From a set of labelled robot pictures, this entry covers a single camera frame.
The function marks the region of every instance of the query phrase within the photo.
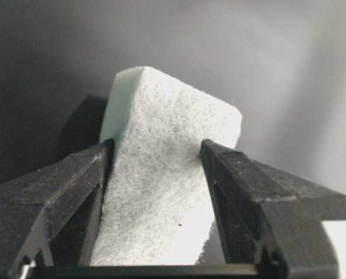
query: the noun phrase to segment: gray background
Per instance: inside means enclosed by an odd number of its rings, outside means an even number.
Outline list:
[[[0,1],[0,183],[54,162],[136,65],[235,104],[238,149],[346,193],[346,1]]]

